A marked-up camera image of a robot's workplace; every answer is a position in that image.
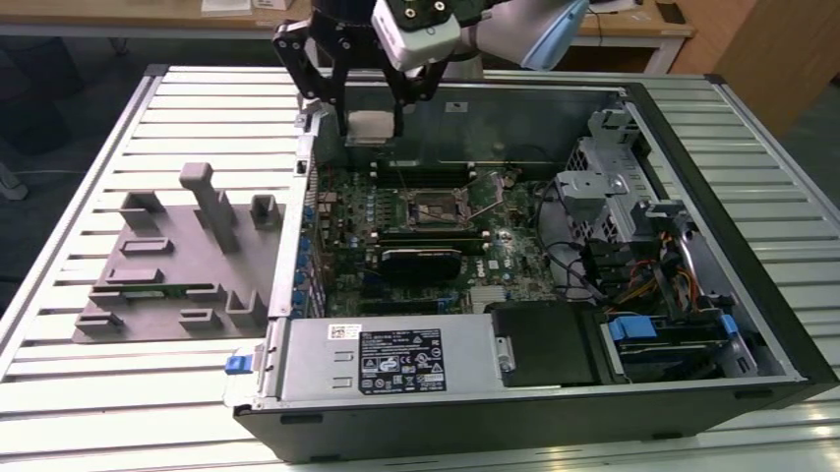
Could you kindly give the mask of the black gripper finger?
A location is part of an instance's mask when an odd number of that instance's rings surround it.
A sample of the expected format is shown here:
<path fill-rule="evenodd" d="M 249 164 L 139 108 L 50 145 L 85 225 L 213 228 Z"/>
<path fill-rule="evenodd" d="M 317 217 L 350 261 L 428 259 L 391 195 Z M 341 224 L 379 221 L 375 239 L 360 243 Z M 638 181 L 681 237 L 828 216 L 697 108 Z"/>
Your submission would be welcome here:
<path fill-rule="evenodd" d="M 430 63 L 419 68 L 419 74 L 410 78 L 398 71 L 388 61 L 384 62 L 383 75 L 394 98 L 392 123 L 394 136 L 402 137 L 404 131 L 404 108 L 418 101 L 428 101 L 434 97 L 448 61 Z"/>
<path fill-rule="evenodd" d="M 337 118 L 339 133 L 347 133 L 344 109 L 344 84 L 356 52 L 359 27 L 333 19 L 308 19 L 283 22 L 276 28 L 271 45 L 277 59 L 291 75 L 301 96 L 317 98 L 331 104 Z M 312 41 L 316 48 L 332 61 L 332 70 L 323 76 L 313 65 L 305 43 Z"/>

